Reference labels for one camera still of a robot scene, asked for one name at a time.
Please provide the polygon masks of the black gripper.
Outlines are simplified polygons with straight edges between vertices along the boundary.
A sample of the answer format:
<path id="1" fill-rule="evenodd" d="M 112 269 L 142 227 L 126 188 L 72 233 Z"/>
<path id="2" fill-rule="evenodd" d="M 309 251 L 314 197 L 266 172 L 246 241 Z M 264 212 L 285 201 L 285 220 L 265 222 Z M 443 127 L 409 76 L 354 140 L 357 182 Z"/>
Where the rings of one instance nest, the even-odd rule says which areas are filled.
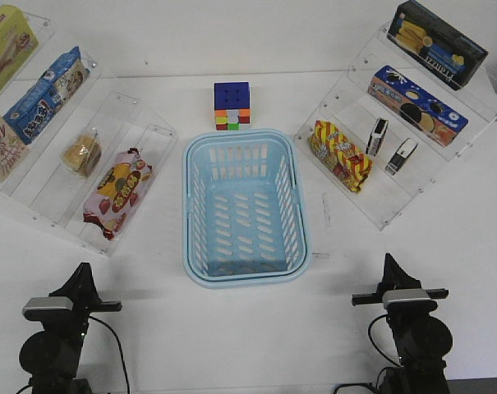
<path id="1" fill-rule="evenodd" d="M 431 300 L 422 302 L 399 303 L 390 305 L 385 310 L 391 318 L 414 319 L 426 316 L 437 309 L 438 300 L 444 300 L 449 296 L 447 288 L 425 288 L 421 282 L 407 274 L 396 262 L 390 253 L 384 257 L 384 273 L 382 282 L 378 284 L 376 291 L 372 293 L 362 293 L 352 295 L 352 305 L 374 305 L 382 304 L 382 295 L 390 290 L 424 289 Z"/>
<path id="2" fill-rule="evenodd" d="M 90 263 L 82 262 L 59 289 L 49 296 L 65 296 L 73 302 L 70 328 L 85 328 L 92 313 L 119 312 L 120 300 L 102 301 L 99 298 Z"/>

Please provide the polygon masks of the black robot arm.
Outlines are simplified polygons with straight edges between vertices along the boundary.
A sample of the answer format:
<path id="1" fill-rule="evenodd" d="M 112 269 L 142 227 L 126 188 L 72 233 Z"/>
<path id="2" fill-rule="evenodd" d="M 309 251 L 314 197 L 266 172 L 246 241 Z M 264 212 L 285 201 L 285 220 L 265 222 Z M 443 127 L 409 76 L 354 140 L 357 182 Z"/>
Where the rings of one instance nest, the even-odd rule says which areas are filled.
<path id="1" fill-rule="evenodd" d="M 31 374 L 33 393 L 91 393 L 87 379 L 76 376 L 92 313 L 119 312 L 122 302 L 99 298 L 89 263 L 80 263 L 59 289 L 31 298 L 22 315 L 43 330 L 21 347 L 21 367 Z"/>
<path id="2" fill-rule="evenodd" d="M 425 289 L 387 253 L 382 280 L 376 291 L 354 294 L 352 305 L 383 305 L 393 335 L 398 361 L 385 369 L 373 393 L 448 393 L 443 357 L 453 347 L 449 328 L 430 315 L 437 301 L 446 298 L 445 288 Z"/>

